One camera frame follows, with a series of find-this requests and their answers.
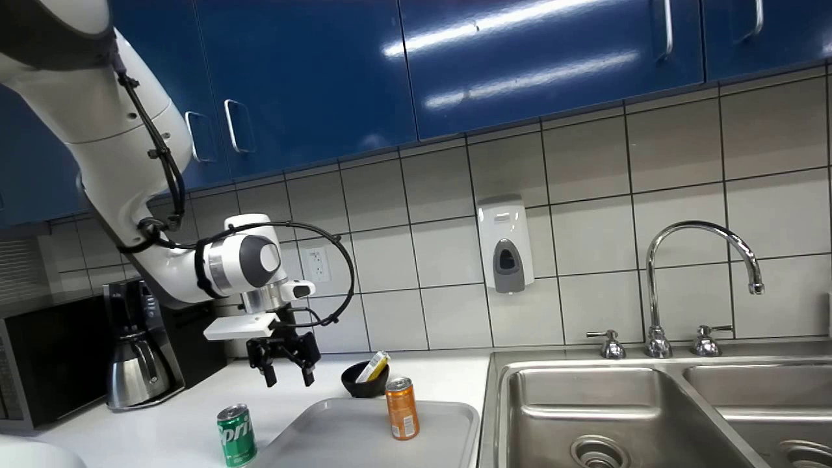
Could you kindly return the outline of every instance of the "cabinet handle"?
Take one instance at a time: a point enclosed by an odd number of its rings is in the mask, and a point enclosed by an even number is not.
[[[225,113],[225,124],[228,124],[232,147],[233,147],[233,153],[249,153],[249,150],[242,147],[238,140],[236,140],[236,124],[233,124],[233,112],[232,112],[232,105],[242,105],[242,103],[233,101],[233,99],[224,99],[224,113]]]
[[[755,29],[743,36],[743,40],[760,36],[765,29],[765,0],[755,0]]]
[[[193,131],[193,116],[203,116],[199,112],[185,112],[185,130],[188,130],[188,134],[190,134],[190,159],[196,161],[196,163],[205,163],[205,161],[211,161],[211,159],[203,159],[199,156],[199,147],[197,147],[197,138],[196,138],[196,131]]]
[[[675,33],[673,33],[673,3],[670,0],[662,0],[666,4],[666,51],[660,59],[667,59],[675,48]]]

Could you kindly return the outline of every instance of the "orange can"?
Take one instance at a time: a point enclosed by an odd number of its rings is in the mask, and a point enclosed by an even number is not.
[[[419,434],[417,393],[409,377],[385,384],[392,439],[413,439]]]

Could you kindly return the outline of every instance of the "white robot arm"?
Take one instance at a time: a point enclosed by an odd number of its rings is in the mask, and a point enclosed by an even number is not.
[[[164,307],[242,293],[249,316],[220,319],[205,337],[251,337],[249,361],[271,384],[271,355],[293,359],[313,380],[315,337],[300,337],[289,312],[313,283],[289,281],[267,215],[233,215],[224,233],[196,247],[168,241],[151,215],[146,203],[164,187],[176,204],[172,221],[183,215],[190,131],[155,74],[112,29],[106,0],[0,0],[0,86],[71,147],[84,195]],[[345,300],[316,321],[339,321]]]
[[[138,83],[142,109],[118,72]],[[180,308],[263,289],[279,276],[279,235],[267,225],[197,248],[172,247],[164,233],[154,241],[155,225],[146,203],[167,187],[162,156],[154,150],[167,144],[173,165],[185,170],[190,134],[154,72],[110,26],[106,0],[0,0],[0,83],[71,147],[84,195],[159,300]],[[151,140],[142,113],[159,130],[162,144]]]

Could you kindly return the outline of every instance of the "green soda can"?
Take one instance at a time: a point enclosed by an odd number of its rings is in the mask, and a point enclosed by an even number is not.
[[[215,416],[218,437],[224,439],[225,464],[242,464],[258,454],[249,408],[233,406]]]

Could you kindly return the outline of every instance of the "blue cabinet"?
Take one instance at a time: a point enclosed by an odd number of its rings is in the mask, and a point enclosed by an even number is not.
[[[36,224],[84,209],[76,159],[23,99],[0,86],[0,225]]]
[[[832,56],[830,0],[701,0],[709,79],[817,64]]]
[[[405,0],[419,138],[701,83],[697,0]]]
[[[188,189],[233,181],[238,165],[224,144],[224,113],[211,88],[190,0],[112,0],[115,26],[154,70],[193,131]]]
[[[392,0],[196,0],[225,140],[242,173],[413,143]]]

